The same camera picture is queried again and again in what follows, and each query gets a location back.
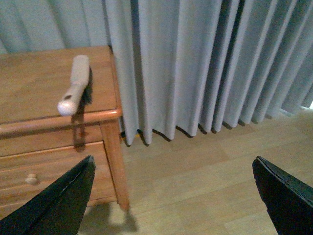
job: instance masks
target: drawer knob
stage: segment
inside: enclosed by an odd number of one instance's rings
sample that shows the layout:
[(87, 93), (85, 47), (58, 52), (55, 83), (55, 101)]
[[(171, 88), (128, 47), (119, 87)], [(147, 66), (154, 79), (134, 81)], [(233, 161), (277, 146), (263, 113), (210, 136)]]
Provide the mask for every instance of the drawer knob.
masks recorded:
[(36, 185), (39, 183), (39, 180), (37, 178), (36, 174), (29, 174), (27, 178), (25, 179), (26, 183), (29, 185)]

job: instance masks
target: curtain fold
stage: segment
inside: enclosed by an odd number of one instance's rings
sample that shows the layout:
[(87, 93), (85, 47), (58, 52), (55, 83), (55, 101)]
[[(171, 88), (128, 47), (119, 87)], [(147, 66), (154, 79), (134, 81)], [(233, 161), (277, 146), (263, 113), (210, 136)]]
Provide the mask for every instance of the curtain fold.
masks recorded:
[(0, 53), (99, 45), (114, 51), (128, 144), (313, 100), (313, 0), (0, 1)]

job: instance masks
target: nightstand leg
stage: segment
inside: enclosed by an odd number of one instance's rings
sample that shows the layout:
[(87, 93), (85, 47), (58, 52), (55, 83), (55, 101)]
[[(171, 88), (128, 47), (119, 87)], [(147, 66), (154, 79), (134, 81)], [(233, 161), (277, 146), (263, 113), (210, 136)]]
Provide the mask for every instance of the nightstand leg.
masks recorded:
[(100, 126), (114, 183), (117, 202), (123, 210), (127, 211), (129, 209), (129, 199), (125, 168), (119, 139), (120, 131), (118, 119), (107, 121)]

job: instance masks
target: wooden edge trim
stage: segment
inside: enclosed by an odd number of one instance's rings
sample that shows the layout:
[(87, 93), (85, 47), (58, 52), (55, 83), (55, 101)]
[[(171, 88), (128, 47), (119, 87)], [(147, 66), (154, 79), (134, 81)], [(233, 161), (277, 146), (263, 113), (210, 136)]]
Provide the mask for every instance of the wooden edge trim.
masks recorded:
[(74, 118), (72, 118), (72, 116), (66, 116), (2, 124), (0, 125), (0, 137), (8, 137), (14, 134), (22, 134), (26, 132), (74, 126), (79, 124), (102, 122), (113, 118), (118, 118), (121, 115), (121, 109), (112, 109), (94, 113), (85, 113), (83, 114), (82, 118), (75, 118), (75, 121), (73, 121)]

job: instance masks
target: wooden drawer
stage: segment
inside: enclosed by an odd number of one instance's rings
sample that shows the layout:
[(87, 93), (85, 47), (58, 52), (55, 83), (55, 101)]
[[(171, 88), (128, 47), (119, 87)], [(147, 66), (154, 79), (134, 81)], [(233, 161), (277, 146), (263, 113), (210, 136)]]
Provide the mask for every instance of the wooden drawer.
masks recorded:
[[(0, 219), (29, 201), (87, 155), (94, 156), (96, 163), (89, 205), (94, 205), (93, 200), (115, 201), (103, 143), (89, 143), (76, 149), (63, 147), (0, 158)], [(33, 186), (25, 182), (30, 173), (37, 174), (39, 184)]]
[(0, 139), (0, 156), (28, 153), (83, 143), (101, 141), (98, 125), (48, 130), (41, 133)]

